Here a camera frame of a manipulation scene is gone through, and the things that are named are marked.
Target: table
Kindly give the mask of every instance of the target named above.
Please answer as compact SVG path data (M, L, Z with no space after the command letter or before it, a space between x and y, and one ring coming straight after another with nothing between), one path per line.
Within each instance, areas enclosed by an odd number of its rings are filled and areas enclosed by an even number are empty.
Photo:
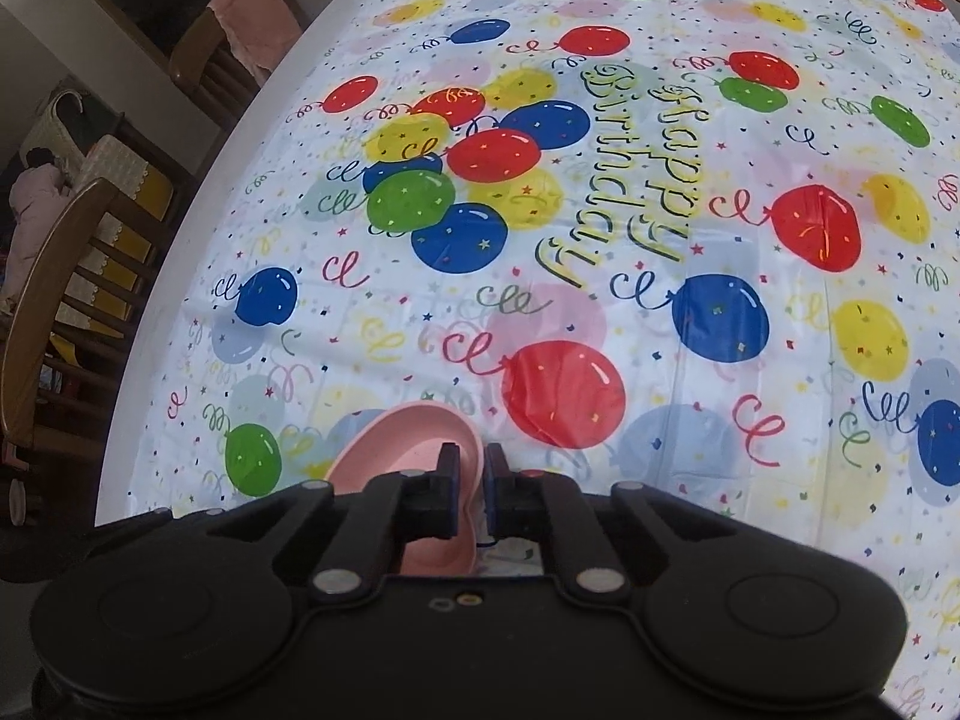
M956 714L957 64L938 0L335 1L176 239L98 520L322 477L440 400L515 466L874 570L887 698Z

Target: pink cloth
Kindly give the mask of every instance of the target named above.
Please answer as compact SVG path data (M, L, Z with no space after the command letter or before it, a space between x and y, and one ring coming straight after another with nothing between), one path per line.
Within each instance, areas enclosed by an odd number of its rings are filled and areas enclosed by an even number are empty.
M304 34L283 0L211 0L230 50L263 86Z
M71 199L73 190L64 186L64 174L53 165L24 170L13 183L10 207L16 217L16 230L10 243L0 300L20 297L40 247Z

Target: metal rivet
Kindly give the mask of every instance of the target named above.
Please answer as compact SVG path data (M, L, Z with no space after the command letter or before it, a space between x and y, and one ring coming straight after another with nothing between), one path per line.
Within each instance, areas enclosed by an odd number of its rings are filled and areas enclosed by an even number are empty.
M457 605L450 598L434 598L427 604L434 611L453 611Z
M577 584L589 592L613 592L626 581L623 574L612 568L587 568L577 574Z
M457 596L457 603L462 607L478 607L483 603L483 597L475 592L462 592Z
M352 592L362 583L360 575L347 568L328 568L313 578L313 586L328 595Z

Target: blue balloon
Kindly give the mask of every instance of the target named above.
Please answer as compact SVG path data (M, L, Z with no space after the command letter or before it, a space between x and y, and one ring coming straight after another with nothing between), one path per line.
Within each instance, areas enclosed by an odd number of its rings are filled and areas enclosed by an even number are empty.
M496 40L509 28L510 22L503 19L481 19L461 26L450 35L450 43L483 43L486 40Z
M296 279L283 268L265 268L248 279L237 298L238 319L254 327L283 324L296 306Z
M948 488L960 485L960 406L952 400L937 400L923 410L917 450L934 482Z
M230 314L221 314L210 331L213 353L227 365L246 362L262 346L266 332L263 327L253 327Z
M590 117L579 105L564 100L543 100L508 113L501 127L518 129L536 141L542 151L572 146L590 132Z
M665 487L671 476L736 476L737 437L731 421L680 403L642 413L620 437L611 465L625 479Z
M443 218L410 234L414 254L442 274L472 274L496 260L507 242L507 224L483 203L451 205Z
M673 296L671 311L680 342L707 360L752 360L770 340L760 296L737 276L691 276Z
M376 185L385 178L395 173L405 170L430 170L431 172L443 172L443 160L433 153L424 154L424 156L414 157L404 162L374 162L363 171L363 191L370 194Z

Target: screw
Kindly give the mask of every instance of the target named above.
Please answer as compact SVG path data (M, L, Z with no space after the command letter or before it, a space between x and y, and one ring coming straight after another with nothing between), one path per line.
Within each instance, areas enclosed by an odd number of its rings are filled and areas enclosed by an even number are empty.
M313 586L328 595L352 592L362 583L360 575L347 568L328 568L313 578Z
M623 574L612 568L587 568L577 574L577 584L595 593L613 592L624 586L626 581Z

